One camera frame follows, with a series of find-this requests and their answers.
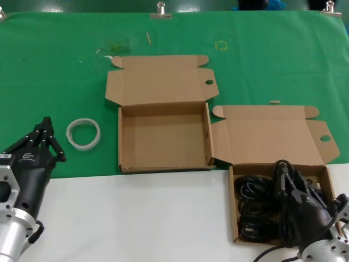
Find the binder clip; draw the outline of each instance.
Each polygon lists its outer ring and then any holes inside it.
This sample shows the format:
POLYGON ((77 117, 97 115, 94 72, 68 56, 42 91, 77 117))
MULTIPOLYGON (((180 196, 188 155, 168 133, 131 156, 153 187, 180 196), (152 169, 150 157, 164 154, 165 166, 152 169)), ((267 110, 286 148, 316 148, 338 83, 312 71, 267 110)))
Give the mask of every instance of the binder clip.
POLYGON ((329 0, 326 2, 326 8, 323 11, 321 11, 321 14, 329 15, 329 16, 337 16, 337 17, 342 16, 342 13, 334 12, 334 2, 332 0, 329 0))
POLYGON ((165 11, 165 3, 159 2, 157 4, 158 12, 156 14, 151 14, 151 18, 172 18, 172 14, 167 14, 165 11))
POLYGON ((6 14, 4 10, 2 10, 2 7, 0 7, 0 22, 4 21, 6 19, 6 14))

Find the white plastic ring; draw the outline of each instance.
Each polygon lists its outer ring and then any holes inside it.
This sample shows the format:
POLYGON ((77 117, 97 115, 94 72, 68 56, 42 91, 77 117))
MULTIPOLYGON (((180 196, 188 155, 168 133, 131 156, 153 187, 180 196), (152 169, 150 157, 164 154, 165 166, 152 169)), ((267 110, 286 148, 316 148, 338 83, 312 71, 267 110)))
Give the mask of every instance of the white plastic ring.
POLYGON ((78 120, 75 120, 73 122, 70 123, 70 125, 68 125, 67 128, 67 138, 68 141, 72 144, 72 146, 74 146, 76 149, 80 150, 80 151, 86 151, 86 150, 90 150, 92 149, 95 145, 98 144, 99 139, 100 139, 100 129, 99 126, 97 124, 97 122, 95 120, 89 119, 89 118, 81 118, 78 120), (74 142, 73 140, 73 136, 71 134, 71 131, 74 127, 79 126, 81 124, 92 124, 94 127, 96 127, 97 130, 97 134, 96 137, 93 139, 93 141, 91 143, 89 143, 88 145, 78 145, 76 142, 74 142))

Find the green tablecloth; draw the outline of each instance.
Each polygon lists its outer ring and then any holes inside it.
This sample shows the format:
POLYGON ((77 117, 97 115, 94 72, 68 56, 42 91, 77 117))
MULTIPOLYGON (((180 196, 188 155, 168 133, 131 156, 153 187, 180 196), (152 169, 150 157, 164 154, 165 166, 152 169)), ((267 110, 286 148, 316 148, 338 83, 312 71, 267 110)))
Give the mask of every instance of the green tablecloth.
POLYGON ((172 20, 12 14, 0 23, 0 149, 47 115, 68 159, 53 177, 119 174, 117 106, 104 98, 114 67, 104 56, 179 54, 209 56, 220 90, 210 108, 270 100, 318 107, 341 151, 333 163, 349 162, 349 38, 340 18, 311 11, 187 13, 172 20), (68 124, 83 117, 102 132, 88 152, 65 137, 68 124))

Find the empty cardboard box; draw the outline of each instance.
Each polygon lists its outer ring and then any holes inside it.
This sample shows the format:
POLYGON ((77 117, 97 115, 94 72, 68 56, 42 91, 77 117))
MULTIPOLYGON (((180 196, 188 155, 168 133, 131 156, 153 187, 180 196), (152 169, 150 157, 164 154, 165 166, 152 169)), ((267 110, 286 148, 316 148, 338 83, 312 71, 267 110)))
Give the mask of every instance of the empty cardboard box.
POLYGON ((207 56, 113 57, 106 98, 119 104, 122 172, 207 170, 213 142, 206 100, 218 95, 207 56))
POLYGON ((314 184, 319 183, 329 201, 335 197, 325 165, 339 156, 339 150, 326 123, 310 119, 318 113, 313 106, 214 107, 213 114, 225 119, 212 124, 214 155, 232 165, 229 191, 234 242, 245 242, 238 233, 239 199, 234 192, 239 176, 271 177, 274 163, 285 159, 314 184))

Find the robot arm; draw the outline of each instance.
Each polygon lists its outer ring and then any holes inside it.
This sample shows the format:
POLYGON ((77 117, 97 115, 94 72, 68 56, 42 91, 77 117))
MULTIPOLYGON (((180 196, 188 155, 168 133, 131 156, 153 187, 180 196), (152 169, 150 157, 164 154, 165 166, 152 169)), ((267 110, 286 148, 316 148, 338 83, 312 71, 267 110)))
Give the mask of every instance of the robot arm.
POLYGON ((259 261, 269 252, 297 246, 296 257, 283 262, 301 259, 304 262, 348 262, 349 261, 349 197, 339 195, 328 206, 307 180, 286 160, 275 163, 273 171, 275 197, 281 203, 280 224, 282 245, 272 247, 260 254, 259 261), (341 221, 342 235, 335 224, 341 221))
POLYGON ((56 163, 66 161, 54 134, 51 119, 44 117, 32 132, 0 154, 1 262, 17 262, 44 231, 37 217, 45 189, 56 163), (35 224, 39 229, 33 232, 35 224))

